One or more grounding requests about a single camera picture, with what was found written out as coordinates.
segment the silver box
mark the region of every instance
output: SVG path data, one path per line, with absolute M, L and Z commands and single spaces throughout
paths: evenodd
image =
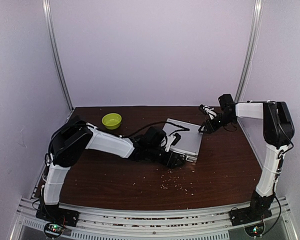
M 166 121 L 190 129 L 190 131 L 179 131 L 178 134 L 181 135 L 181 139 L 175 146 L 171 146 L 170 149 L 175 153 L 185 154 L 188 162 L 196 163 L 203 135 L 202 133 L 198 132 L 200 126 L 170 118 L 168 118 Z M 163 127 L 163 130 L 167 135 L 178 129 L 180 128 L 167 123 Z

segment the white backdrop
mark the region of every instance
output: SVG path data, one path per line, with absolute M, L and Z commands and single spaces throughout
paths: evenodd
M 236 93 L 254 0 L 52 0 L 75 107 L 218 105 Z

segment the wire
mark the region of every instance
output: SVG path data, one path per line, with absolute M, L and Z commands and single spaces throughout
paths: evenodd
M 235 132 L 235 131 L 237 131 L 238 128 L 237 128 L 237 126 L 234 125 L 233 122 L 231 122 L 231 125 L 232 125 L 232 127 L 234 127 L 234 130 L 229 130 L 229 129 L 226 128 L 226 126 L 223 126 L 223 129 L 226 130 L 227 132 Z
M 44 174 L 42 174 L 42 180 L 46 183 L 47 179 L 45 179 L 45 177 L 44 177 Z
M 165 148 L 165 147 L 167 146 L 167 143 L 168 143 L 168 137 L 167 137 L 167 135 L 164 136 L 164 140 L 162 140 L 161 144 L 162 144 L 164 141 L 165 141 L 165 143 L 164 143 L 164 145 L 162 146 L 163 148 Z
M 136 135 L 137 133 L 141 132 L 142 130 L 144 130 L 146 128 L 149 128 L 149 127 L 151 127 L 153 125 L 157 125 L 157 124 L 170 124 L 170 125 L 173 125 L 173 126 L 175 126 L 177 128 L 184 129 L 184 131 L 190 131 L 189 128 L 181 126 L 181 125 L 178 125 L 178 124 L 175 124 L 173 122 L 169 122 L 169 121 L 157 121 L 157 122 L 153 122 L 153 123 L 150 123 L 148 125 L 145 125 L 145 126 L 141 127 L 140 129 L 138 129 L 137 131 L 135 131 L 135 132 L 133 132 L 133 133 L 131 133 L 129 135 L 122 136 L 121 138 L 123 138 L 123 139 L 131 138 L 134 135 Z
M 274 224 L 265 233 L 263 233 L 262 236 L 266 235 L 268 232 L 270 232 L 271 229 L 274 228 L 274 226 L 277 224 L 277 222 L 279 221 L 280 216 L 281 216 L 281 212 L 282 212 L 281 204 L 280 204 L 280 202 L 279 202 L 279 200 L 278 200 L 275 193 L 274 193 L 274 198 L 277 201 L 277 203 L 279 204 L 279 209 L 280 209 L 279 215 L 278 215 L 277 219 L 275 220 Z
M 262 231 L 262 235 L 264 234 L 265 230 L 266 230 L 266 224 L 265 224 L 265 215 L 263 214 L 263 216 L 261 217 L 262 219 L 262 224 L 263 224 L 263 231 Z
M 174 130 L 172 133 L 169 134 L 169 136 L 175 134 L 175 133 L 178 133 L 178 132 L 187 132 L 189 130 L 185 130 L 185 129 L 178 129 L 178 130 Z
M 37 199 L 37 200 L 35 200 L 35 201 L 32 202 L 32 207 L 33 207 L 35 210 L 37 210 L 37 211 L 39 211 L 39 209 L 38 209 L 38 208 L 35 208 L 34 204 L 37 203 L 37 202 L 39 202 L 39 201 L 40 201 L 40 199 Z
M 281 130 L 281 132 L 283 133 L 283 135 L 286 137 L 286 139 L 289 141 L 289 143 L 291 144 L 291 147 L 287 150 L 285 150 L 283 153 L 281 153 L 281 155 L 286 154 L 287 152 L 289 152 L 291 149 L 293 149 L 295 147 L 294 143 L 291 141 L 291 139 L 287 136 L 286 132 L 284 131 L 284 129 L 282 128 L 281 124 L 278 124 L 279 128 Z

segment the black cable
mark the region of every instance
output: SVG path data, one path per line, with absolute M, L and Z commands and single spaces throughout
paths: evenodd
M 223 126 L 223 129 L 226 130 L 227 132 L 235 132 L 235 131 L 237 131 L 238 128 L 237 128 L 237 126 L 235 126 L 233 124 L 233 122 L 231 122 L 231 125 L 232 125 L 232 127 L 234 127 L 234 130 L 227 129 L 226 126 Z
M 178 133 L 178 132 L 187 132 L 189 130 L 186 130 L 186 129 L 178 129 L 178 130 L 174 130 L 172 133 L 169 134 L 169 136 L 175 134 L 175 133 Z
M 164 141 L 165 141 L 165 143 L 164 143 L 164 145 L 162 146 L 163 148 L 165 148 L 165 147 L 167 146 L 167 143 L 168 143 L 167 135 L 164 136 Z
M 274 193 L 274 198 L 277 201 L 277 203 L 279 204 L 279 209 L 280 209 L 279 215 L 278 215 L 277 219 L 275 220 L 274 224 L 265 233 L 263 233 L 262 236 L 266 235 L 268 232 L 270 232 L 271 229 L 274 228 L 274 226 L 277 224 L 277 222 L 279 221 L 280 216 L 281 216 L 282 208 L 281 208 L 281 204 L 279 202 L 279 199 L 276 196 L 276 193 Z
M 189 128 L 184 127 L 184 126 L 181 126 L 181 125 L 178 125 L 178 124 L 175 124 L 175 123 L 173 123 L 173 122 L 169 122 L 169 121 L 157 121 L 157 122 L 153 122 L 153 123 L 150 123 L 150 124 L 148 124 L 148 125 L 145 125 L 145 126 L 141 127 L 140 129 L 138 129 L 137 131 L 135 131 L 135 132 L 133 132 L 133 133 L 131 133 L 131 134 L 129 134 L 129 135 L 122 136 L 121 138 L 122 138 L 122 139 L 131 138 L 131 137 L 133 137 L 134 135 L 136 135 L 137 133 L 141 132 L 142 130 L 144 130 L 144 129 L 146 129 L 146 128 L 149 128 L 149 127 L 151 127 L 151 126 L 153 126 L 153 125 L 157 125 L 157 124 L 170 124 L 170 125 L 173 125 L 173 126 L 175 126 L 175 127 L 177 127 L 177 128 L 184 129 L 184 131 L 190 131 Z
M 291 139 L 287 136 L 286 132 L 284 131 L 284 129 L 282 128 L 281 124 L 278 124 L 279 128 L 281 130 L 281 132 L 283 133 L 283 135 L 286 137 L 286 139 L 289 141 L 289 143 L 291 144 L 291 147 L 287 150 L 285 150 L 283 153 L 281 153 L 281 155 L 286 154 L 287 152 L 289 152 L 291 149 L 293 149 L 295 147 L 294 143 L 291 141 Z
M 37 200 L 35 200 L 35 201 L 32 202 L 32 207 L 33 207 L 35 210 L 37 210 L 37 211 L 39 211 L 39 209 L 35 208 L 34 204 L 37 203 L 37 202 L 39 202 L 39 201 L 40 201 L 40 199 L 37 199 Z

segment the lavender wall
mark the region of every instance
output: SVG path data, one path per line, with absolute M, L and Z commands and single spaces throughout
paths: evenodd
M 218 105 L 236 93 L 253 10 L 253 0 L 52 0 L 73 104 Z
M 0 240 L 67 115 L 42 2 L 0 0 Z
M 300 230 L 300 0 L 266 1 L 244 100 L 286 101 L 294 122 L 295 149 L 286 154 L 278 194 L 287 196 Z M 265 158 L 263 125 L 245 120 L 257 155 Z

